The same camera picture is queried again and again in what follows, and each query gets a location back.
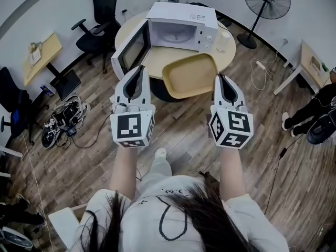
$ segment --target forearm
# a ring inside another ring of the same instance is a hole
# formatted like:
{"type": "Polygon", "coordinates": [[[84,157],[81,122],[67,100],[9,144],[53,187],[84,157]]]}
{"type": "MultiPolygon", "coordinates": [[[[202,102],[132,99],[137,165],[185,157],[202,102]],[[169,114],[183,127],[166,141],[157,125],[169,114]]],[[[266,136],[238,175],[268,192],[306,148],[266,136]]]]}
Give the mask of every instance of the forearm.
{"type": "Polygon", "coordinates": [[[221,148],[220,151],[220,196],[222,200],[247,193],[242,162],[237,149],[221,148]]]}
{"type": "Polygon", "coordinates": [[[138,149],[119,147],[115,158],[109,189],[132,200],[135,196],[138,149]]]}

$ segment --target plastic tray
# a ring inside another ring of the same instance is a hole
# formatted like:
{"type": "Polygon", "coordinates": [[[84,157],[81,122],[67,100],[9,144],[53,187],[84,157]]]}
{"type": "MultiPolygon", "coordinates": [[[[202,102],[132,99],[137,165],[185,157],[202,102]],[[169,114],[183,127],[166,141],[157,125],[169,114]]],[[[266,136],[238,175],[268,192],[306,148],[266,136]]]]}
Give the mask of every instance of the plastic tray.
{"type": "Polygon", "coordinates": [[[167,91],[177,99],[212,91],[217,74],[215,60],[207,53],[175,61],[165,66],[162,71],[167,91]]]}

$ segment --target wooden table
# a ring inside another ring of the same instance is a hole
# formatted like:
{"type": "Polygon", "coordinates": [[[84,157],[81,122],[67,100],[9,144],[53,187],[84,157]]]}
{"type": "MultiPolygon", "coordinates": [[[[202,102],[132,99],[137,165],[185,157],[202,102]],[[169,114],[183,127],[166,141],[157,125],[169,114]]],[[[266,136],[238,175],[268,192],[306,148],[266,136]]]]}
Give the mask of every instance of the wooden table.
{"type": "MultiPolygon", "coordinates": [[[[115,38],[115,47],[116,49],[120,47],[121,43],[127,38],[127,36],[135,29],[140,21],[146,18],[148,12],[140,13],[131,19],[129,19],[118,31],[115,38]]],[[[227,50],[225,52],[219,52],[216,49],[216,46],[219,45],[221,33],[225,29],[218,27],[218,33],[216,41],[211,52],[211,55],[214,57],[218,72],[223,71],[234,59],[236,54],[236,43],[231,35],[227,50]]],[[[161,100],[166,102],[178,102],[181,99],[175,99],[169,95],[166,90],[166,87],[162,80],[162,70],[163,68],[180,59],[192,56],[197,54],[197,51],[187,50],[187,49],[178,49],[178,48],[167,48],[167,47],[152,47],[149,53],[147,54],[142,65],[146,66],[148,74],[150,76],[151,90],[152,92],[161,100]]]]}
{"type": "Polygon", "coordinates": [[[41,59],[30,65],[29,59],[23,62],[24,84],[27,86],[42,69],[47,67],[55,76],[55,79],[50,83],[56,90],[61,100],[63,101],[76,87],[80,85],[80,80],[76,73],[71,70],[69,72],[59,72],[50,62],[62,50],[62,45],[59,42],[57,35],[53,33],[42,44],[41,59]]]}
{"type": "MultiPolygon", "coordinates": [[[[285,63],[286,68],[289,64],[289,60],[285,63]]],[[[300,51],[300,64],[297,69],[290,74],[290,76],[274,91],[274,95],[277,95],[287,86],[298,74],[301,74],[309,86],[315,93],[326,84],[330,83],[329,73],[325,72],[322,67],[322,61],[319,56],[312,50],[312,48],[302,40],[300,51]]]]}

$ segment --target microwave door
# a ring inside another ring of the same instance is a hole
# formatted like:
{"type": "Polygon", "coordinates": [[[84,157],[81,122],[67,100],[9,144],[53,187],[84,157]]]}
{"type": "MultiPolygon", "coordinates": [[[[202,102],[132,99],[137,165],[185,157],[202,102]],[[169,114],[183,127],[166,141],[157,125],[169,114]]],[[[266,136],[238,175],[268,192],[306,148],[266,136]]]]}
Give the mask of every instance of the microwave door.
{"type": "Polygon", "coordinates": [[[119,80],[140,65],[150,49],[149,21],[144,19],[123,41],[111,58],[113,70],[119,80]]]}

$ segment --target microwave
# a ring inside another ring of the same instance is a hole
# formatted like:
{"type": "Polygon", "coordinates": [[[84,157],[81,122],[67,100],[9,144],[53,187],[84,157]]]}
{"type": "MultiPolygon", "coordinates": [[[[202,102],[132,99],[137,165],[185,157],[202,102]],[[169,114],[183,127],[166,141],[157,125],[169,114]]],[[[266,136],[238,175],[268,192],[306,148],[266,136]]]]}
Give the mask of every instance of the microwave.
{"type": "Polygon", "coordinates": [[[111,58],[119,79],[142,64],[152,46],[210,53],[218,32],[213,8],[156,2],[111,58]]]}

